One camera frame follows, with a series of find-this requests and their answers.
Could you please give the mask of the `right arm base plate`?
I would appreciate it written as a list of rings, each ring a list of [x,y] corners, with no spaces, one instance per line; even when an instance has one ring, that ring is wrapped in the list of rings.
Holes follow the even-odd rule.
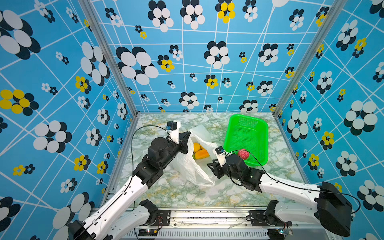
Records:
[[[291,221],[283,222],[274,214],[261,210],[249,211],[246,220],[251,222],[253,227],[291,227],[293,225]]]

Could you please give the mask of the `pink red dragon fruit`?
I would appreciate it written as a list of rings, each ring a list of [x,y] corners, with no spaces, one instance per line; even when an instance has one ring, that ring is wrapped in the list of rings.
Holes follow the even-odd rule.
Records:
[[[241,150],[238,151],[238,156],[242,160],[247,160],[250,157],[250,153],[247,150],[245,150],[245,149],[241,149]]]

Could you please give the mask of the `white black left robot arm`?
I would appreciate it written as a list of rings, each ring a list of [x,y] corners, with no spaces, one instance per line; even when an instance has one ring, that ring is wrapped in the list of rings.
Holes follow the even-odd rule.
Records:
[[[119,240],[128,232],[155,218],[158,210],[149,200],[142,201],[130,214],[126,210],[163,175],[164,169],[178,153],[188,153],[191,132],[152,140],[148,152],[133,170],[132,176],[96,213],[84,221],[68,226],[70,240]]]

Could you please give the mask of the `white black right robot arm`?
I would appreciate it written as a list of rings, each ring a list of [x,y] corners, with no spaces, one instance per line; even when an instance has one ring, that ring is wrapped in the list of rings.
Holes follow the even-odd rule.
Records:
[[[269,203],[265,220],[269,225],[291,221],[320,224],[329,232],[349,237],[351,235],[352,204],[334,185],[322,182],[310,185],[285,180],[265,170],[250,168],[236,154],[221,155],[208,164],[218,179],[228,176],[235,184],[250,191],[279,195],[303,205],[286,207],[278,201]]]

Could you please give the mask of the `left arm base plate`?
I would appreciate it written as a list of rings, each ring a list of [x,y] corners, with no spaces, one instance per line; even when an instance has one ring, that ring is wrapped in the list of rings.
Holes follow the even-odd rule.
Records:
[[[140,227],[164,227],[169,226],[171,220],[171,211],[170,210],[157,210],[154,213],[151,213],[149,219],[140,225]]]

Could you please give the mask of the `white plastic bag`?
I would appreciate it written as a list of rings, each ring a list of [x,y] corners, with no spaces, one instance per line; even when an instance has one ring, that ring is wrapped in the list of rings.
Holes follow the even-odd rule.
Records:
[[[212,141],[212,135],[202,125],[189,131],[191,135],[188,140],[188,153],[177,154],[171,162],[171,167],[194,185],[212,188],[215,181],[212,179],[212,173],[208,172],[207,164],[217,158],[214,150],[218,144]]]

